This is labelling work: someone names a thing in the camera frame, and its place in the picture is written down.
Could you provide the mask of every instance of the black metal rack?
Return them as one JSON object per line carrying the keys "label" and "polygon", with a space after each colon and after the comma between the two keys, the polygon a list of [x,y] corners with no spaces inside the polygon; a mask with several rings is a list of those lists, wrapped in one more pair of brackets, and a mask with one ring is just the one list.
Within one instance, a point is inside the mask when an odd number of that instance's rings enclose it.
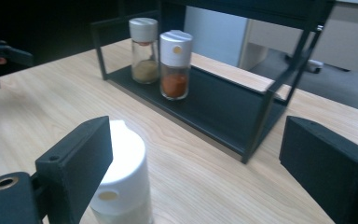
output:
{"label": "black metal rack", "polygon": [[[91,31],[103,79],[116,82],[232,149],[242,155],[241,161],[246,163],[289,104],[334,3],[334,0],[160,0],[156,11],[137,15],[124,13],[120,18],[93,23]],[[302,30],[302,35],[288,68],[263,92],[192,66],[188,96],[172,102],[161,96],[159,83],[142,85],[132,81],[130,66],[106,73],[100,37],[104,27],[128,26],[131,18],[158,16],[160,33],[183,30],[187,6],[294,27]],[[295,78],[287,98],[276,97],[278,89],[292,76]]]}

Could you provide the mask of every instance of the white cap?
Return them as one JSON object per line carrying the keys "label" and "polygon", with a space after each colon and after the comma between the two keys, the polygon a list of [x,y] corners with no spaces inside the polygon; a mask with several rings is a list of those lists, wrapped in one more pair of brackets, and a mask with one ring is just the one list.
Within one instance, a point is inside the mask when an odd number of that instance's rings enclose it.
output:
{"label": "white cap", "polygon": [[161,62],[168,66],[184,67],[190,64],[193,36],[172,30],[159,36]]}
{"label": "white cap", "polygon": [[91,199],[90,206],[101,214],[128,213],[142,199],[150,197],[146,149],[142,138],[123,120],[111,120],[113,161]]}
{"label": "white cap", "polygon": [[157,39],[158,22],[149,18],[129,21],[131,39],[135,42],[152,42]]}

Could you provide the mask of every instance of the wooden table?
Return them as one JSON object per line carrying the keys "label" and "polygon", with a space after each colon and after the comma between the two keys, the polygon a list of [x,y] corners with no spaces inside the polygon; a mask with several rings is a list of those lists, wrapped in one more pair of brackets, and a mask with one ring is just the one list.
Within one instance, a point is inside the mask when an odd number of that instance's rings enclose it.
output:
{"label": "wooden table", "polygon": [[[108,71],[131,62],[129,41],[103,51]],[[270,83],[199,55],[192,62],[256,89]],[[157,224],[332,223],[280,165],[285,116],[320,122],[358,144],[357,109],[297,90],[244,165],[213,140],[103,81],[94,50],[0,77],[0,85],[0,175],[33,174],[34,161],[85,120],[104,115],[122,119],[148,149]],[[81,223],[96,223],[90,209]]]}

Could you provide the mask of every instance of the gray floor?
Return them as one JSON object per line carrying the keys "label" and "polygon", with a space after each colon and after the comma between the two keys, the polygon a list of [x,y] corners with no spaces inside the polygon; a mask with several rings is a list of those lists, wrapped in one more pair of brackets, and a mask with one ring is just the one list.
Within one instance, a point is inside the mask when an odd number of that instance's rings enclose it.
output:
{"label": "gray floor", "polygon": [[[251,72],[275,79],[286,67],[285,54],[270,49],[266,60]],[[305,72],[298,87],[330,100],[358,108],[358,73],[325,64],[319,74]]]}

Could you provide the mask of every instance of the red spice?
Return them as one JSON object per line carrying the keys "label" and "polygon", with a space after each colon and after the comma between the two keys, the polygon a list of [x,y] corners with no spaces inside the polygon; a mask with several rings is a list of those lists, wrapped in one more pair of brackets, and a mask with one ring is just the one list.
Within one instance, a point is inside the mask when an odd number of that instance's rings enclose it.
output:
{"label": "red spice", "polygon": [[186,93],[187,76],[184,74],[171,74],[161,79],[162,90],[168,97],[177,98]]}

